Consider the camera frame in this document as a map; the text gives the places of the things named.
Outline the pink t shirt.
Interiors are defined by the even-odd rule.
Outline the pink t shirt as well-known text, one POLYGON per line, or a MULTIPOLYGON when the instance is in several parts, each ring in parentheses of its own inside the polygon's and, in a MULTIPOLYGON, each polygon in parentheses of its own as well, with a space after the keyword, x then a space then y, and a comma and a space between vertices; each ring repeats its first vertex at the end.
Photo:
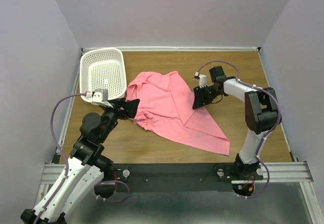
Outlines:
POLYGON ((127 87, 139 99, 133 123, 170 141, 204 151, 230 154, 230 141, 205 107, 192 108, 194 93, 177 71, 141 72, 127 87))

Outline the white perforated plastic basket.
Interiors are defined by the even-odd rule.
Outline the white perforated plastic basket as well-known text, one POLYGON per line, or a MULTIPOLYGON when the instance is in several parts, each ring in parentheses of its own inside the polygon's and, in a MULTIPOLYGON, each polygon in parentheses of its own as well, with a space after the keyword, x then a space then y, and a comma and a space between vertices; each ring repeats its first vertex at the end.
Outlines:
POLYGON ((108 100, 123 98, 127 89, 125 63, 117 48, 86 52, 80 59, 79 92, 106 89, 108 100))

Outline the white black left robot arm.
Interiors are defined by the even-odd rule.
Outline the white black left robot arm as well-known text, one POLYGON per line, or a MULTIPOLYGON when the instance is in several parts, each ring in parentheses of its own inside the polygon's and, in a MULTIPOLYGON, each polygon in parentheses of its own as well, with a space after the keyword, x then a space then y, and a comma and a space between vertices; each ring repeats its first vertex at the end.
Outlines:
POLYGON ((65 218, 87 193, 108 177, 118 183, 113 162, 102 155, 103 143, 117 126, 117 121, 133 119, 139 99, 112 100, 112 106, 102 105, 103 113, 92 112, 83 117, 81 135, 74 143, 65 167, 47 194, 32 209, 21 214, 24 223, 65 223, 65 218))

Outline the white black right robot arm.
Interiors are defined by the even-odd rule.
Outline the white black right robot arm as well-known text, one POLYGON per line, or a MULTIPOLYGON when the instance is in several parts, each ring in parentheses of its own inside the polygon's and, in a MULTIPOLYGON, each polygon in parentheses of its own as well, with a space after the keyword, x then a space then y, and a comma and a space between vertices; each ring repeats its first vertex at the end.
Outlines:
POLYGON ((248 128, 243 148, 237 154, 229 173, 237 179, 255 173, 260 164, 260 152, 267 137, 281 123, 281 112, 275 90, 261 88, 241 81, 239 78, 224 74, 221 66, 209 70, 213 85, 207 85, 207 77, 199 71, 194 78, 199 86, 193 89, 193 109, 208 104, 218 96, 234 96, 245 104, 245 123, 248 128))

